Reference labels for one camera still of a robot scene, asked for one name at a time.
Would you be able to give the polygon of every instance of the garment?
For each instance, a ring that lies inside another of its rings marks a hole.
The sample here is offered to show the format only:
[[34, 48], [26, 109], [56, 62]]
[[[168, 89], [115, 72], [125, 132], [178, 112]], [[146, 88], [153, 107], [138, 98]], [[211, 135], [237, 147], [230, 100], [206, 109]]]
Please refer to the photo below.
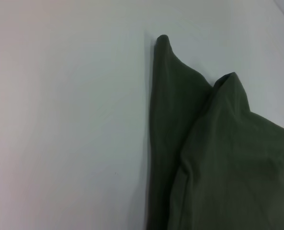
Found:
[[162, 35], [152, 85], [147, 230], [284, 230], [284, 129], [236, 73], [211, 87]]

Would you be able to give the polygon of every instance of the green fabric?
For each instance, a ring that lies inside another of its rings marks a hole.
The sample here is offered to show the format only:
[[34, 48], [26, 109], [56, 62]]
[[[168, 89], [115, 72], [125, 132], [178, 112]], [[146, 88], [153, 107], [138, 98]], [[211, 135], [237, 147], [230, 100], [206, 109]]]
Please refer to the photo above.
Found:
[[149, 122], [147, 230], [284, 230], [284, 129], [236, 73], [211, 87], [160, 36]]

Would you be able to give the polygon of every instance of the olive green cloth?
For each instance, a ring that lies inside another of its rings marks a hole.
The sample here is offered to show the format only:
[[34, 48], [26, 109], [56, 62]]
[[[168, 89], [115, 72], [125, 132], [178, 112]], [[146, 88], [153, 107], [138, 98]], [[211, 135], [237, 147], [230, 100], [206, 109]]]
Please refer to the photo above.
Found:
[[284, 129], [236, 73], [211, 87], [160, 36], [149, 122], [147, 230], [284, 230]]

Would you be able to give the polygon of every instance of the green garment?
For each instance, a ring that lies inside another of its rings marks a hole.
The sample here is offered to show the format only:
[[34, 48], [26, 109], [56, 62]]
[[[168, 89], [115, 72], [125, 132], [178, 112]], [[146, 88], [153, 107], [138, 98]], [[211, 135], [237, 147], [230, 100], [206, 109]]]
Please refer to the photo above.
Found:
[[147, 230], [284, 230], [284, 129], [236, 73], [211, 87], [160, 36], [149, 122]]

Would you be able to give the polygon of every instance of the folded fabric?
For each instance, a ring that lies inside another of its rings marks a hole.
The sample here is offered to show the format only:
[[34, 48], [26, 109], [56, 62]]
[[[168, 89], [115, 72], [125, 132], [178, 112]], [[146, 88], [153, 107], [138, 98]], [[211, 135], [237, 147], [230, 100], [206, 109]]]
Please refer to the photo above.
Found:
[[236, 73], [211, 87], [160, 36], [149, 122], [147, 230], [284, 230], [284, 129]]

